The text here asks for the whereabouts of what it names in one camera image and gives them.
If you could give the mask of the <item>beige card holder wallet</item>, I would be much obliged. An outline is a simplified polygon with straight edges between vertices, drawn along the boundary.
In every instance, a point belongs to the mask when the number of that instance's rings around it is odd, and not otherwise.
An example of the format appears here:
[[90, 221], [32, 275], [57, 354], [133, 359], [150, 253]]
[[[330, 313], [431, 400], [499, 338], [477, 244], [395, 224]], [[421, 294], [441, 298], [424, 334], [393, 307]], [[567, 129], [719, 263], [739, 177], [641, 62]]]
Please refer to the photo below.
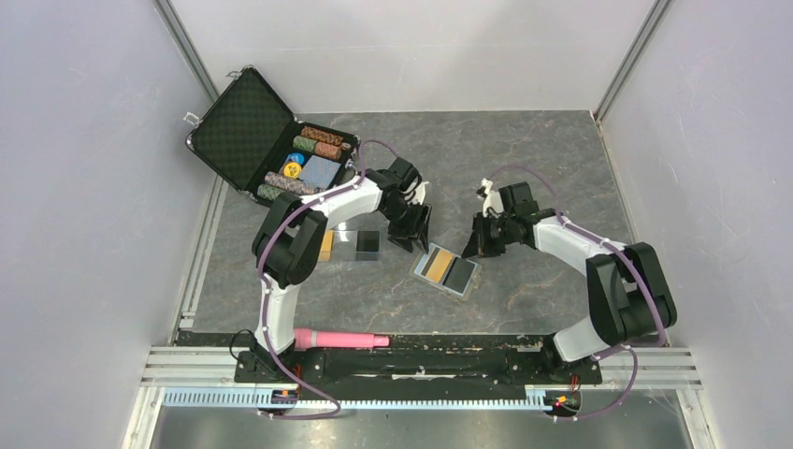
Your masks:
[[462, 300], [482, 283], [482, 266], [465, 259], [436, 243], [430, 243], [428, 252], [415, 259], [410, 275], [421, 282]]

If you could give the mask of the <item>clear acrylic card tray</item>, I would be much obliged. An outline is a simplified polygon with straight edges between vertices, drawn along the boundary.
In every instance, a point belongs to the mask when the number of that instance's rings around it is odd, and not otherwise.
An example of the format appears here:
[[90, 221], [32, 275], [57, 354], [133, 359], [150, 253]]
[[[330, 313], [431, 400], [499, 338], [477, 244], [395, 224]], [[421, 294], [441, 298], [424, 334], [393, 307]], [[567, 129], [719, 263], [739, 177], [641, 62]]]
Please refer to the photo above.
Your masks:
[[331, 258], [329, 261], [334, 263], [347, 263], [347, 262], [374, 262], [379, 261], [381, 256], [381, 239], [380, 251], [378, 253], [358, 253], [355, 250], [357, 233], [361, 230], [333, 230], [335, 232], [334, 245], [332, 248]]

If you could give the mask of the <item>gold credit card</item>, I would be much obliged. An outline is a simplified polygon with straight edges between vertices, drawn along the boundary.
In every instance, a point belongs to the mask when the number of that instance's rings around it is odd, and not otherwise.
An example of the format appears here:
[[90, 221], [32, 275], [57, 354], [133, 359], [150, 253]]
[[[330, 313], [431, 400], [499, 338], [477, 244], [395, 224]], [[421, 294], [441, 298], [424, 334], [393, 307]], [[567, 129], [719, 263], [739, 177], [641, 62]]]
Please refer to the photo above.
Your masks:
[[321, 262], [329, 261], [331, 258], [332, 248], [334, 245], [335, 232], [328, 230], [324, 233], [318, 260]]
[[428, 255], [419, 274], [429, 282], [440, 284], [453, 261], [453, 253], [446, 249], [435, 247]]

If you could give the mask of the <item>pink cylindrical marker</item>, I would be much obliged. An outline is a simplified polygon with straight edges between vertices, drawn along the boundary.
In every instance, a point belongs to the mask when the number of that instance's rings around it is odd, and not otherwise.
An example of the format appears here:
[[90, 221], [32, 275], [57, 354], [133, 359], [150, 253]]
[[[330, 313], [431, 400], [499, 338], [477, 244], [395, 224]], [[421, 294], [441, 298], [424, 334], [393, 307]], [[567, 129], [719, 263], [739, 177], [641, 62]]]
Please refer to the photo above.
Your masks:
[[390, 339], [385, 335], [319, 331], [309, 328], [295, 329], [295, 346], [299, 350], [312, 348], [375, 349], [388, 347]]

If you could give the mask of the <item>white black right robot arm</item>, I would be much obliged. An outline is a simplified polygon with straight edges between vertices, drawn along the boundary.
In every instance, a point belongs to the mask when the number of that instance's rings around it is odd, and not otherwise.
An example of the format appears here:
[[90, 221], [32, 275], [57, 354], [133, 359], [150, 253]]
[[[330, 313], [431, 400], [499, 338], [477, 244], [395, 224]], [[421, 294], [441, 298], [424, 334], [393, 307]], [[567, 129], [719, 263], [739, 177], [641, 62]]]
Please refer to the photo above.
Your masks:
[[477, 194], [483, 208], [473, 217], [464, 257], [495, 257], [521, 244], [585, 278], [587, 316], [542, 344], [540, 367], [547, 379], [563, 382], [578, 361], [599, 359], [632, 343], [665, 343], [677, 309], [651, 245], [606, 239], [556, 210], [541, 209], [525, 182], [495, 189], [483, 179]]

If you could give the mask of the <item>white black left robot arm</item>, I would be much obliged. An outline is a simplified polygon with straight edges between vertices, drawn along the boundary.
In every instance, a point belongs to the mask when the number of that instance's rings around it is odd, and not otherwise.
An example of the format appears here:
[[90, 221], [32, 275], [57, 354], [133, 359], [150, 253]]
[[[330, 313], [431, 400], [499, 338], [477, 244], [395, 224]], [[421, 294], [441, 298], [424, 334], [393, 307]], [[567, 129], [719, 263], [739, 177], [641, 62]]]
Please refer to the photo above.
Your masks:
[[297, 298], [317, 266], [325, 233], [378, 212], [388, 222], [390, 242], [408, 253], [425, 253], [432, 211], [428, 185], [412, 163], [398, 157], [388, 168], [368, 168], [321, 193], [285, 192], [272, 201], [252, 243], [262, 288], [254, 336], [265, 348], [257, 367], [269, 380], [282, 381], [293, 371], [294, 357], [287, 350], [296, 340]]

